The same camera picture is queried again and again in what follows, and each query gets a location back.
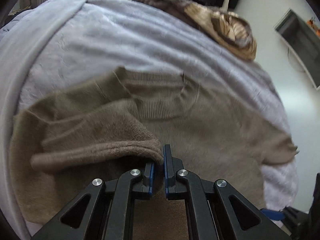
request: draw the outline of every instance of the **orange item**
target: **orange item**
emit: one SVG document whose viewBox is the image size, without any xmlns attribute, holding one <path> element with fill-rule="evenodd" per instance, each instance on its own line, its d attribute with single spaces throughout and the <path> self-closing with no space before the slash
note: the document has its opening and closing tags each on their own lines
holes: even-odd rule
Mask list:
<svg viewBox="0 0 320 240">
<path fill-rule="evenodd" d="M 314 22 L 313 22 L 313 20 L 308 20 L 307 24 L 310 25 L 311 27 L 313 27 Z"/>
</svg>

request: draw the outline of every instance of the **ribbed knit collar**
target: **ribbed knit collar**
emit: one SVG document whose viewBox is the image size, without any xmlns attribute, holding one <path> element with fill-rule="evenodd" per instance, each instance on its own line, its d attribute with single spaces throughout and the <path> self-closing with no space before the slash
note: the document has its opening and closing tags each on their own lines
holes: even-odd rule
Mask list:
<svg viewBox="0 0 320 240">
<path fill-rule="evenodd" d="M 135 72 L 119 67 L 114 71 L 118 84 L 113 82 L 113 91 L 125 98 L 133 98 L 137 104 L 141 119 L 168 119 L 182 115 L 195 103 L 199 85 L 184 74 L 171 75 L 163 73 Z M 180 91 L 167 97 L 144 98 L 134 94 L 129 84 L 139 85 L 140 89 L 158 88 L 166 90 L 182 87 Z"/>
</svg>

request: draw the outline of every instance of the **blue object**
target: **blue object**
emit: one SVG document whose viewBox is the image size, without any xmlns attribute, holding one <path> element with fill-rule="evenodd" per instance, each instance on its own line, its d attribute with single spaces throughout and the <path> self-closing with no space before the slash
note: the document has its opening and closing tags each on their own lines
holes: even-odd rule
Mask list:
<svg viewBox="0 0 320 240">
<path fill-rule="evenodd" d="M 150 171 L 150 185 L 149 185 L 149 195 L 152 196 L 153 192 L 153 176 L 154 176 L 154 172 L 155 172 L 155 164 L 152 163 L 151 165 L 151 171 Z"/>
<path fill-rule="evenodd" d="M 275 221 L 280 221 L 285 218 L 283 212 L 281 211 L 274 211 L 274 210 L 269 210 L 269 209 L 261 209 L 260 210 L 267 218 Z"/>
<path fill-rule="evenodd" d="M 164 188 L 165 188 L 165 197 L 168 198 L 169 188 L 168 188 L 168 167 L 167 167 L 167 154 L 166 151 L 163 151 L 164 158 Z"/>
</svg>

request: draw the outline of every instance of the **brown sweater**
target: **brown sweater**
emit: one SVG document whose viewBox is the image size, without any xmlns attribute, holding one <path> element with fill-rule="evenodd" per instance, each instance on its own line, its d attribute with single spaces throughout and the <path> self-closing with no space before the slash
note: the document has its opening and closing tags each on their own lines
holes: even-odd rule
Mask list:
<svg viewBox="0 0 320 240">
<path fill-rule="evenodd" d="M 260 166 L 291 161 L 291 138 L 232 96 L 182 75 L 130 72 L 56 92 L 15 118 L 12 185 L 24 217 L 46 223 L 95 178 L 157 163 L 161 146 L 202 179 L 226 179 L 264 207 Z M 187 239 L 182 201 L 138 201 L 134 238 Z"/>
</svg>

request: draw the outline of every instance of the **light purple blanket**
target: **light purple blanket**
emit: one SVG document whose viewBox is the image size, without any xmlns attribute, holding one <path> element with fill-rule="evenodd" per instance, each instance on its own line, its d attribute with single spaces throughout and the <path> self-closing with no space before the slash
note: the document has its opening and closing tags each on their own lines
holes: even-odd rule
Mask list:
<svg viewBox="0 0 320 240">
<path fill-rule="evenodd" d="M 227 91 L 290 133 L 268 74 L 163 11 L 130 0 L 48 0 L 6 33 L 0 30 L 0 208 L 21 239 L 39 229 L 26 223 L 8 172 L 13 115 L 48 93 L 112 71 L 185 72 Z M 292 205 L 295 161 L 261 167 L 267 207 Z"/>
</svg>

